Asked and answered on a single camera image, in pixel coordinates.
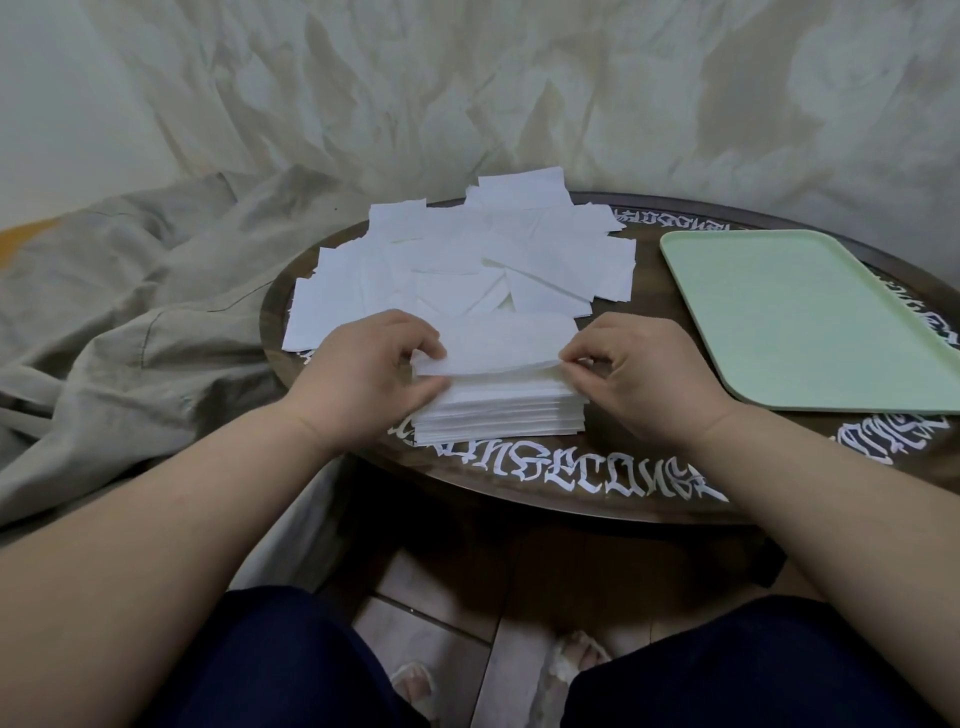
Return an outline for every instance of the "foot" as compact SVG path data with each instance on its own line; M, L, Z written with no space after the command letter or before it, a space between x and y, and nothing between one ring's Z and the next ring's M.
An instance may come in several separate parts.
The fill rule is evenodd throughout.
M438 728L437 687L426 667L420 663L404 665L390 678L390 684L397 695L430 721L431 728Z
M607 650L582 631L557 640L543 663L527 728L557 728L573 678L609 661Z

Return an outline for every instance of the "hand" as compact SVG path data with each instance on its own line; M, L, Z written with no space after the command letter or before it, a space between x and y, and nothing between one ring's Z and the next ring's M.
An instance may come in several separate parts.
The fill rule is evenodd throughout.
M324 449L364 446L449 386L445 376L410 383L401 375L414 349L446 356L437 330L402 311L344 324L324 339L276 406L307 425Z
M580 359L606 360L601 377ZM669 319L605 313L560 352L570 384L639 438L687 449L741 405Z

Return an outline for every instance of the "dark brown table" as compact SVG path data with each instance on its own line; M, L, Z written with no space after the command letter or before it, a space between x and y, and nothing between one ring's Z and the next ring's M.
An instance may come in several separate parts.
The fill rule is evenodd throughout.
M660 255L660 237L673 230L801 229L808 226L754 212L664 197L572 193L577 204L610 205L636 239L633 297L597 300L593 316L622 311L679 322L700 343L697 329ZM443 206L459 204L453 200ZM281 350L294 281L309 277L321 247L362 235L361 223L331 235L293 260L274 281L260 316L263 348L289 386L302 369L297 354ZM926 324L960 349L960 294L929 273L849 238L835 235ZM590 319L579 319L580 327ZM790 419L877 462L960 493L957 418L914 415L785 413ZM617 522L737 525L749 521L724 495L675 453L638 442L598 407L587 407L587 430L564 437L481 440L415 448L412 428L391 428L359 453L375 465L432 488L467 489L554 512Z

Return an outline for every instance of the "wall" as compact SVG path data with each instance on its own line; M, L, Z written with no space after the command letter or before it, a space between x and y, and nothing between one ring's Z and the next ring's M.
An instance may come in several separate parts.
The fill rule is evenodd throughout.
M85 0L182 168L384 200L569 186L796 218L960 284L955 0Z
M79 5L0 8L0 230L181 176Z

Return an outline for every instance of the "person's left hand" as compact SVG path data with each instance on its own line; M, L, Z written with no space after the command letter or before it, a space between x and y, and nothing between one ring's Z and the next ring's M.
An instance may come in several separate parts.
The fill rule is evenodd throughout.
M364 446L449 386L445 376L404 380L400 366L414 349L446 356L437 330L402 311L337 327L276 407L306 425L323 449Z

